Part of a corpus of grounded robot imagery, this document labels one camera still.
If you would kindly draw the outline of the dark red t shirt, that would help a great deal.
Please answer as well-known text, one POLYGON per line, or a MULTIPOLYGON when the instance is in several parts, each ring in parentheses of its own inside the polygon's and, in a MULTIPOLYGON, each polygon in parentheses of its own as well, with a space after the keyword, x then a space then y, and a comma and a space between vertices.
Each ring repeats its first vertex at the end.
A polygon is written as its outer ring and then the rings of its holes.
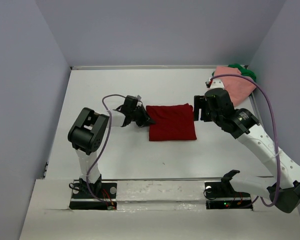
POLYGON ((197 139, 193 106, 148 105, 146 111, 155 121, 149 126, 149 141, 195 141, 197 139))

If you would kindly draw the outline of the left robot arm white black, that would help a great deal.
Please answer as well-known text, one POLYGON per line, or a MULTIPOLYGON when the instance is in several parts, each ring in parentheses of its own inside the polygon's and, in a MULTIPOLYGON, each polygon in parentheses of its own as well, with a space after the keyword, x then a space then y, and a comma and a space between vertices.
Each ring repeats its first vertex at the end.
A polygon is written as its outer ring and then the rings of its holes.
POLYGON ((134 122, 139 128, 156 122, 147 113, 140 96, 110 94, 101 100, 105 113, 84 107, 70 128, 67 140, 75 150, 80 166, 78 183, 69 188, 102 201, 102 174, 98 162, 108 144, 112 128, 124 128, 134 122))

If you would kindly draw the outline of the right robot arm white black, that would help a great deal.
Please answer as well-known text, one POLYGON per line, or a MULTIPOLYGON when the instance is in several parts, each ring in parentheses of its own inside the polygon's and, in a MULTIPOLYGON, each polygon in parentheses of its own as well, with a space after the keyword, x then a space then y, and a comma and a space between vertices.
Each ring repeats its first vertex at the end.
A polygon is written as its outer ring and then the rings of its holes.
POLYGON ((271 178, 245 175, 231 170, 220 180, 225 196, 249 193, 270 200, 284 213, 291 213, 300 204, 300 165, 294 162, 272 140, 257 117, 248 109, 234 107, 223 88, 194 96, 194 120, 214 122, 224 132, 248 148, 272 174, 271 178))

